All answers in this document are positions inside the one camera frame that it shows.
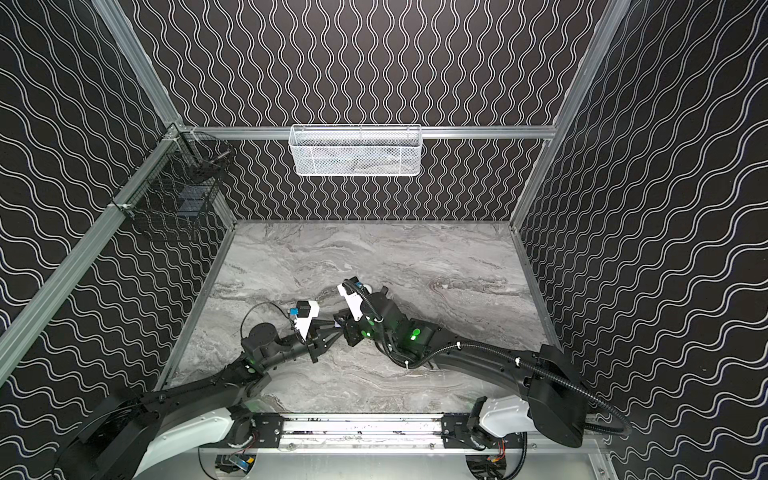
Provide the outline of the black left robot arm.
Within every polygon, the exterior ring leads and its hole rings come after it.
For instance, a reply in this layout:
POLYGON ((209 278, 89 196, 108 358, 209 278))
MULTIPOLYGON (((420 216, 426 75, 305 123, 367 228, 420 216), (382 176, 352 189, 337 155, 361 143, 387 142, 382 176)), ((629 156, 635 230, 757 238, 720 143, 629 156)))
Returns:
POLYGON ((56 453, 51 471, 64 479, 131 479, 153 463, 173 433, 199 445, 252 441, 246 402, 258 395, 278 365, 307 355, 317 361, 342 337, 330 320, 312 320, 306 332, 281 337, 271 323, 251 328, 239 356, 220 371, 177 387, 109 395, 56 453))

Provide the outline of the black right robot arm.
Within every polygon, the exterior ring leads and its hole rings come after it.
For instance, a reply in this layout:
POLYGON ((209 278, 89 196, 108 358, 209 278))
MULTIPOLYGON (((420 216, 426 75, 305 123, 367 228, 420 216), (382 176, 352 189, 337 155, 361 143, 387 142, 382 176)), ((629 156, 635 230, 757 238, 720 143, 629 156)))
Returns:
POLYGON ((457 371, 500 387, 504 396, 477 400, 473 429, 492 438, 536 431, 577 448, 585 432, 628 436, 629 419, 592 393, 575 366, 551 345, 505 349, 465 338, 434 322, 411 318, 388 297, 347 279, 338 287, 348 306, 340 324, 350 345, 363 339, 404 370, 426 365, 457 371))

